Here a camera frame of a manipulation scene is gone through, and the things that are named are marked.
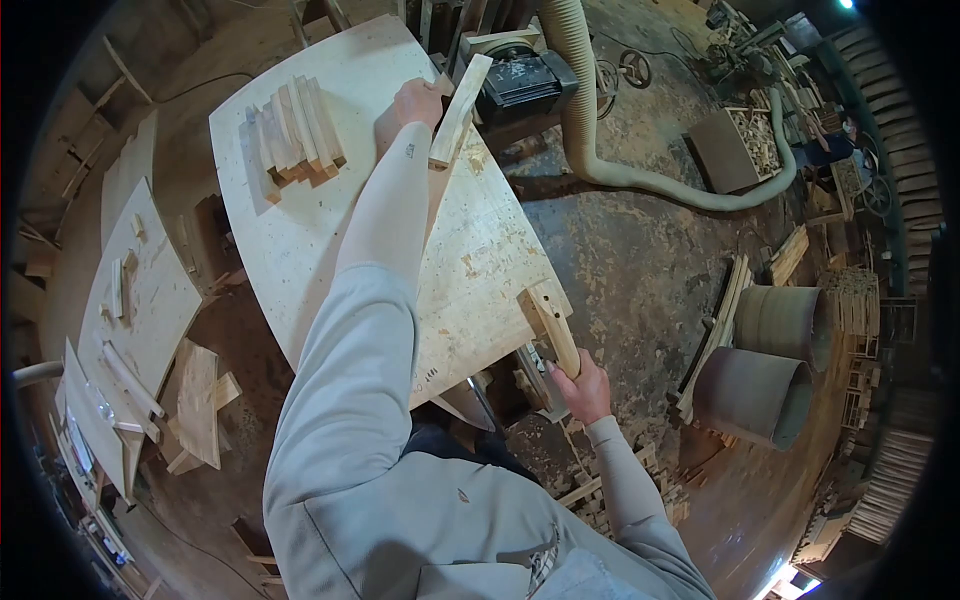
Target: floor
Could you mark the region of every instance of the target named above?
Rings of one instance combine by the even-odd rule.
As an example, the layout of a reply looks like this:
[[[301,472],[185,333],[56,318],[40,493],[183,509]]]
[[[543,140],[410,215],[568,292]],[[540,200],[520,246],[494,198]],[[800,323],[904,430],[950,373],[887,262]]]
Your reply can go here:
[[[354,21],[396,11],[384,0],[344,4]],[[601,58],[617,62],[623,46],[615,39],[682,54],[671,26],[701,50],[707,46],[703,9],[688,0],[587,0],[586,5]],[[311,27],[308,33],[315,36],[328,33],[325,22]],[[211,74],[260,72],[296,50],[285,17],[252,15],[228,29],[172,74],[167,91]],[[649,88],[621,83],[611,114],[598,125],[598,154],[703,187],[684,133],[719,105],[677,59],[654,56],[650,62]],[[187,106],[161,113],[156,168],[161,211],[174,213],[176,203],[196,202],[215,186],[204,111],[241,83],[212,85]],[[716,454],[705,466],[706,484],[688,490],[690,517],[679,529],[718,597],[749,597],[788,557],[805,524],[814,482],[839,431],[841,407],[829,400],[824,383],[837,376],[819,376],[808,424],[785,453],[745,442],[717,452],[715,438],[671,420],[667,393],[680,387],[705,337],[701,319],[718,302],[730,257],[746,253],[756,269],[759,249],[778,245],[792,230],[790,221],[797,222],[797,195],[788,190],[752,210],[706,214],[636,191],[581,184],[568,173],[559,129],[526,140],[524,148],[529,152],[508,152],[502,163],[574,306],[574,338],[608,370],[613,410],[628,440],[642,435],[654,441],[661,466],[680,471]],[[811,251],[798,272],[801,284],[812,283],[816,265],[823,265],[818,240],[811,234]],[[265,571],[245,560],[245,549],[228,527],[241,516],[262,529],[261,486],[293,374],[249,286],[207,307],[189,336],[219,353],[243,389],[220,413],[233,450],[223,456],[221,470],[197,468],[179,477],[170,476],[160,460],[148,462],[138,482],[142,500],[128,513],[117,509],[118,522],[133,553],[184,598],[254,598],[260,590],[282,597],[280,588],[259,585]],[[510,429],[508,443],[554,495],[576,487],[579,471],[597,472],[582,427],[569,420],[550,425],[528,416]]]

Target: plywood table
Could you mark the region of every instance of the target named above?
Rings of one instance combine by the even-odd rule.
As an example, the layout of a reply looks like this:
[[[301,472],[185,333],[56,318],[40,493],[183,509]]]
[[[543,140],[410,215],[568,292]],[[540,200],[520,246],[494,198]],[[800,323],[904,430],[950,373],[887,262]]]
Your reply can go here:
[[[395,16],[316,43],[244,86],[210,115],[217,176],[237,248],[264,316],[296,370],[326,297],[354,203],[376,162],[373,122],[413,78],[433,81],[430,59]],[[340,174],[264,200],[247,109],[262,108],[291,76],[316,77],[344,146]],[[557,280],[516,196],[471,125],[420,269],[420,356],[411,408],[479,372],[542,331],[524,288]],[[564,315],[572,310],[562,294]]]

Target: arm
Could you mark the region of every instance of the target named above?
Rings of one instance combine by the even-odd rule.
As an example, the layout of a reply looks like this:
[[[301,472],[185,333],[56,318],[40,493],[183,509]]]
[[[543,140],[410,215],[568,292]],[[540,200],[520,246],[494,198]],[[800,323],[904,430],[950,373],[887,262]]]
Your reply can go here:
[[[607,518],[613,536],[621,540],[628,525],[650,516],[666,520],[666,511],[657,484],[634,456],[611,414],[607,372],[593,364],[589,352],[581,348],[579,352],[581,374],[575,382],[556,368],[551,369],[551,375],[570,413],[586,428],[600,467]]]
[[[824,138],[824,135],[827,134],[827,130],[824,129],[824,126],[810,116],[806,117],[806,124],[810,133],[817,138],[817,143],[820,144],[820,147],[824,149],[824,152],[829,153],[830,145],[827,144],[827,140]]]
[[[442,113],[431,87],[413,80],[395,96],[400,132],[357,199],[280,412],[265,517],[372,480],[410,435],[427,157]]]

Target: gray sweatshirt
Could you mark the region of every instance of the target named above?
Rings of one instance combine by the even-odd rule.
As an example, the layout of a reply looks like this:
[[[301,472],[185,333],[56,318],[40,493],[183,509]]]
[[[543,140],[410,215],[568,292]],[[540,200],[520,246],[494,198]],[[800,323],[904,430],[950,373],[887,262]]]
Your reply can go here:
[[[642,468],[612,417],[588,434],[617,543],[504,468],[422,452],[400,458],[417,340],[408,280],[371,263],[334,278],[264,484],[264,520],[291,598],[583,597],[567,583],[553,586],[567,594],[547,589],[570,579],[565,564],[590,560],[632,594],[605,597],[713,598],[661,504],[631,520],[637,478],[625,471]],[[637,494],[649,494],[647,482]]]

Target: sweatshirt sleeve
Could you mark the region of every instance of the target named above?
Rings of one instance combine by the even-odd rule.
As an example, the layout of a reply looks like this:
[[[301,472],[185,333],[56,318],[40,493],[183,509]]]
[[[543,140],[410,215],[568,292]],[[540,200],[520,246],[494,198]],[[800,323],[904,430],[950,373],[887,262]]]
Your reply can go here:
[[[686,588],[686,597],[714,598],[710,586],[686,552],[680,534],[666,518],[660,491],[636,459],[615,417],[586,427],[597,455],[607,519],[613,537]]]
[[[280,412],[264,483],[264,515],[371,481],[410,437],[416,296],[376,263],[334,277],[307,334]]]

